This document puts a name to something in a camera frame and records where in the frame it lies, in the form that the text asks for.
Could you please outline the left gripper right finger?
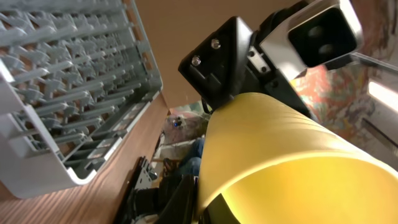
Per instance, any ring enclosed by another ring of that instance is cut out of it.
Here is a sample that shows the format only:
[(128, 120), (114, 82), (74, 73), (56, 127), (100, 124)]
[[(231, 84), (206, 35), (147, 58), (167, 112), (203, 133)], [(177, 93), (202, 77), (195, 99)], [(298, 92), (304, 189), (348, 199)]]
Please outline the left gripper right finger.
[(219, 194), (203, 212), (204, 224), (240, 224), (224, 197)]

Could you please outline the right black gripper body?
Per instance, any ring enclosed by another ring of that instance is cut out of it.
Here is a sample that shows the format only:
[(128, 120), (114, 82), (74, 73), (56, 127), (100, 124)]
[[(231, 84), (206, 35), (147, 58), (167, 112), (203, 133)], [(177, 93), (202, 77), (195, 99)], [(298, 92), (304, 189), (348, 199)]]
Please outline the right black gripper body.
[(178, 71), (200, 94), (204, 111), (212, 114), (241, 93), (263, 93), (308, 118), (315, 115), (290, 84), (287, 74), (260, 48), (280, 23), (308, 6), (299, 1), (269, 15), (258, 30), (238, 16), (229, 18), (181, 62)]

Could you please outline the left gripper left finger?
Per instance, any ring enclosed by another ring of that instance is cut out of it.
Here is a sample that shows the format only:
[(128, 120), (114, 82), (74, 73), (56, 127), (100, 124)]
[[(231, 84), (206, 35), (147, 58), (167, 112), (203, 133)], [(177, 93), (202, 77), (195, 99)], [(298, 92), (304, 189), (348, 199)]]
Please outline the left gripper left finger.
[(181, 175), (169, 201), (159, 214), (156, 224), (190, 224), (197, 201), (197, 178), (194, 175)]

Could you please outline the yellow plastic cup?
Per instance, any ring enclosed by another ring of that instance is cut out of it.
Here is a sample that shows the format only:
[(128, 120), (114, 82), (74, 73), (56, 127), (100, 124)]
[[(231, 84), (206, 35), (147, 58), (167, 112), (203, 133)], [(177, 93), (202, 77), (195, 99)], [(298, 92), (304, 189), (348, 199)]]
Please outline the yellow plastic cup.
[(240, 223), (397, 222), (396, 170), (261, 93), (211, 115), (197, 215), (218, 196)]

